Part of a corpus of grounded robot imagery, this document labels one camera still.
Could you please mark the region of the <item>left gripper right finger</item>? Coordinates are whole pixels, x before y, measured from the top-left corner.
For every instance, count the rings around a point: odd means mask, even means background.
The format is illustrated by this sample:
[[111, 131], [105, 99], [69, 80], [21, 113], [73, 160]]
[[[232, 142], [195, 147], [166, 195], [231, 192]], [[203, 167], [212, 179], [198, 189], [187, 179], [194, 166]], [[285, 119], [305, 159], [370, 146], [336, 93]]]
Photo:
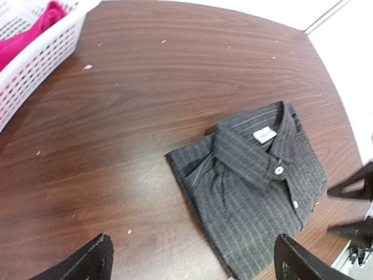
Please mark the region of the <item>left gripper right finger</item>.
[[287, 234], [277, 236], [274, 264], [277, 279], [350, 279], [325, 264]]

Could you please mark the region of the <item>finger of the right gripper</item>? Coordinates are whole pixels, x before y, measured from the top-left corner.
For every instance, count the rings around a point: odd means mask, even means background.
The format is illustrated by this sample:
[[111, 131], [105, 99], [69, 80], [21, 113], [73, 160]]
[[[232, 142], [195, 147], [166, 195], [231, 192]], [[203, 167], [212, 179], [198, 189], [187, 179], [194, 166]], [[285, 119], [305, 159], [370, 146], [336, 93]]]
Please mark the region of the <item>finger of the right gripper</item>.
[[330, 226], [327, 228], [330, 235], [351, 240], [362, 248], [372, 248], [372, 217], [352, 223]]
[[[363, 180], [361, 189], [345, 191], [344, 189]], [[327, 190], [327, 195], [335, 198], [372, 201], [372, 162], [368, 162], [344, 181]]]

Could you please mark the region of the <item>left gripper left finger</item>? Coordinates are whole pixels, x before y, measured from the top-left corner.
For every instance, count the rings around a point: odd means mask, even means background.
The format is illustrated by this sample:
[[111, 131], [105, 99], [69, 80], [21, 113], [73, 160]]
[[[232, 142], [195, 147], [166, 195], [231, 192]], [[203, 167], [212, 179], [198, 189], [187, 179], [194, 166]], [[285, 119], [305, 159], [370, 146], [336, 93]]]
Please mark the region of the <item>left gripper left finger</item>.
[[32, 277], [31, 280], [110, 280], [113, 261], [114, 246], [111, 237], [100, 233], [63, 262]]

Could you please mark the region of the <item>black pinstriped shirt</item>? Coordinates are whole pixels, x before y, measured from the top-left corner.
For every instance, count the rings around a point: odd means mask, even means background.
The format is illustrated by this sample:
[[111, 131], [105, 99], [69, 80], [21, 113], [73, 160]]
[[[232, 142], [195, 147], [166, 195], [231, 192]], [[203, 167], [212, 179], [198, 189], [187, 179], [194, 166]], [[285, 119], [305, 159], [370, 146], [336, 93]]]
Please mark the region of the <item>black pinstriped shirt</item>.
[[265, 270], [277, 236], [305, 229], [327, 185], [301, 119], [282, 101], [218, 122], [166, 157], [231, 279]]

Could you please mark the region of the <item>red garment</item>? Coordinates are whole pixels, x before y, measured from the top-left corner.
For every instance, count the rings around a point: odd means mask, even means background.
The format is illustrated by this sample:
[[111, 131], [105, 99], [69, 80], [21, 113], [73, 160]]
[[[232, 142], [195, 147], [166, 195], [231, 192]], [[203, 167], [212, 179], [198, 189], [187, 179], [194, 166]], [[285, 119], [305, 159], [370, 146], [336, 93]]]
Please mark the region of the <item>red garment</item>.
[[1, 71], [30, 43], [67, 15], [57, 1], [50, 1], [35, 24], [23, 33], [1, 41]]

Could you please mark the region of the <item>white plastic laundry basket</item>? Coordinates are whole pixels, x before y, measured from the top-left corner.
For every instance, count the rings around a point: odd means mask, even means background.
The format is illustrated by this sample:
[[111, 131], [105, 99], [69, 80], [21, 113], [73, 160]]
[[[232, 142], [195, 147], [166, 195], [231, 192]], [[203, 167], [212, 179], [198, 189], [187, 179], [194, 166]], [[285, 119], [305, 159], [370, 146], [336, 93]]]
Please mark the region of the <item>white plastic laundry basket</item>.
[[[26, 32], [46, 11], [48, 1], [1, 1], [1, 40]], [[67, 15], [23, 49], [1, 71], [1, 127], [37, 87], [75, 50], [86, 14], [99, 1], [59, 1]]]

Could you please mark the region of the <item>right aluminium corner post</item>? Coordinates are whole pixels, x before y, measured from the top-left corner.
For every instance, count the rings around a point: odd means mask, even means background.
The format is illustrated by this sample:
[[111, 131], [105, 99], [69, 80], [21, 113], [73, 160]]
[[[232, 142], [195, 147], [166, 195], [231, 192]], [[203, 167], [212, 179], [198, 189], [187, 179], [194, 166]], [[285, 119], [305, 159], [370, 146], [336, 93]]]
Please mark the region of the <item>right aluminium corner post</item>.
[[317, 20], [315, 20], [312, 24], [310, 24], [303, 33], [305, 35], [311, 34], [314, 30], [316, 30], [319, 26], [325, 23], [328, 19], [330, 19], [333, 15], [335, 15], [339, 10], [345, 7], [350, 0], [339, 0], [336, 4], [334, 4], [331, 8], [329, 8], [326, 12], [324, 12]]

